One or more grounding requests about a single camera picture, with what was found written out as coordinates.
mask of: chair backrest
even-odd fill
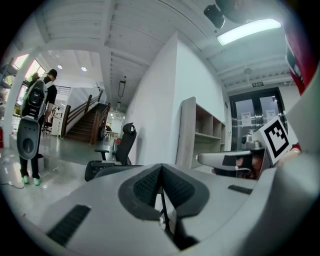
[[[118,162],[121,162],[122,165],[127,164],[127,158],[129,155],[129,152],[132,148],[132,145],[135,142],[137,132],[136,128],[133,125],[133,122],[127,123],[123,126],[123,136],[120,145],[118,146],[118,149],[115,153],[115,160]]]

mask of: paper sign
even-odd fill
[[[261,87],[261,86],[264,86],[264,83],[263,83],[263,82],[254,82],[254,83],[252,84],[252,87],[253,87],[253,88]]]
[[[273,110],[266,110],[266,122],[270,122],[275,116],[276,116],[276,111]]]
[[[241,113],[241,121],[242,121],[242,127],[252,126],[251,113],[250,112]]]
[[[286,129],[277,115],[257,130],[252,140],[261,142],[267,148],[273,165],[291,149]]]

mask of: exit sign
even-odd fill
[[[264,86],[264,83],[263,82],[254,82],[252,84],[253,88],[256,88],[256,87],[261,87],[261,86]]]

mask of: door frame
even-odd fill
[[[252,100],[253,109],[256,114],[255,123],[257,129],[260,129],[264,125],[264,117],[260,98],[275,96],[276,103],[279,109],[279,118],[282,122],[286,132],[288,133],[288,124],[286,118],[285,105],[282,100],[282,96],[278,87],[262,89],[257,91],[246,92],[234,96],[230,96],[230,110],[231,110],[231,125],[232,125],[232,136],[231,136],[231,151],[237,150],[238,143],[238,116],[236,102]]]

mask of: gray floor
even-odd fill
[[[112,142],[102,141],[96,146],[74,140],[58,139],[54,136],[41,138],[39,153],[44,155],[44,170],[41,185],[35,186],[33,179],[25,185],[21,181],[19,154],[15,149],[15,141],[11,139],[13,148],[0,149],[1,190],[17,216],[25,216],[35,225],[40,221],[45,209],[55,201],[69,195],[85,183],[85,169],[88,161],[101,160],[101,154],[95,148],[112,151]]]

